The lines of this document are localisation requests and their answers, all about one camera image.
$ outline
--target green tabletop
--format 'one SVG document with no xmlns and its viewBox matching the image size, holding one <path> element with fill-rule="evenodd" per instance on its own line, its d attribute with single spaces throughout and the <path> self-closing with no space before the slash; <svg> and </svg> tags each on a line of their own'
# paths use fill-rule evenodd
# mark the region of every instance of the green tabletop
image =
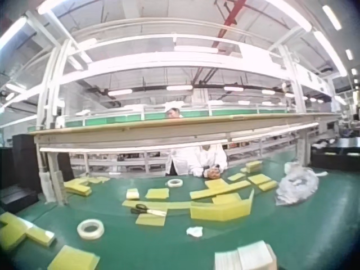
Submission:
<svg viewBox="0 0 360 270">
<path fill-rule="evenodd" d="M 280 181 L 284 162 L 294 153 L 276 155 L 264 162 L 262 173 Z M 226 171 L 226 179 L 239 172 Z M 206 188 L 201 178 L 180 177 L 184 185 L 170 189 L 167 201 L 188 201 L 189 192 Z M 251 214 L 230 222 L 192 220 L 188 210 L 169 210 L 164 227 L 139 226 L 136 215 L 123 207 L 128 188 L 137 187 L 141 199 L 149 188 L 165 187 L 169 178 L 111 179 L 91 185 L 89 197 L 71 195 L 69 206 L 31 206 L 19 216 L 55 233 L 56 241 L 46 249 L 25 240 L 12 256 L 21 269 L 46 269 L 64 245 L 100 256 L 97 269 L 213 269 L 214 253 L 233 250 L 259 240 L 269 243 L 285 269 L 328 269 L 341 262 L 359 233 L 360 177 L 331 172 L 322 177 L 319 189 L 296 206 L 275 206 L 274 190 L 261 192 L 255 186 L 239 191 L 247 198 L 255 189 Z M 82 240 L 77 225 L 99 219 L 105 233 L 95 241 Z M 203 226 L 203 237 L 194 239 L 186 229 Z"/>
</svg>

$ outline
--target tape roll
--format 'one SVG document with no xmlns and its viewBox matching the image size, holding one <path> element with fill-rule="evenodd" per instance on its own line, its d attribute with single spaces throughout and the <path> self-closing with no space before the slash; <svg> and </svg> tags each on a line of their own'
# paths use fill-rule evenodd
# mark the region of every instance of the tape roll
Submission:
<svg viewBox="0 0 360 270">
<path fill-rule="evenodd" d="M 181 179 L 171 179 L 166 184 L 168 187 L 181 187 L 183 182 Z"/>
<path fill-rule="evenodd" d="M 95 231 L 87 232 L 86 228 L 95 226 L 97 229 Z M 100 238 L 104 234 L 104 224 L 97 219 L 87 219 L 82 221 L 78 225 L 78 234 L 82 239 L 85 240 L 95 240 Z"/>
</svg>

